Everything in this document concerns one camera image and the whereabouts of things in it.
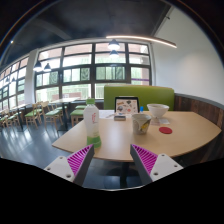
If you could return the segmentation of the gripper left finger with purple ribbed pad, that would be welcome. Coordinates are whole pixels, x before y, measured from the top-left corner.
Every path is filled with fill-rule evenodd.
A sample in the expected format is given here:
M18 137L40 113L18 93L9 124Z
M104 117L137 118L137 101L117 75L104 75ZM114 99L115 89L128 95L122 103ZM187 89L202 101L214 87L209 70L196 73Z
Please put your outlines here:
M57 157L45 171L82 186L93 155L94 146L88 145L68 157Z

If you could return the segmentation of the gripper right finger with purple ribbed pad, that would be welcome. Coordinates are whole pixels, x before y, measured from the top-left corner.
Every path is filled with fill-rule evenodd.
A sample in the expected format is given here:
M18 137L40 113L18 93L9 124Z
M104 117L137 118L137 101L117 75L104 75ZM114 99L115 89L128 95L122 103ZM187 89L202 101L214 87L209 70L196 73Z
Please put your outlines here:
M164 153L157 155L134 144L130 146L130 154L138 169L143 185L147 185L182 169L182 166L168 155Z

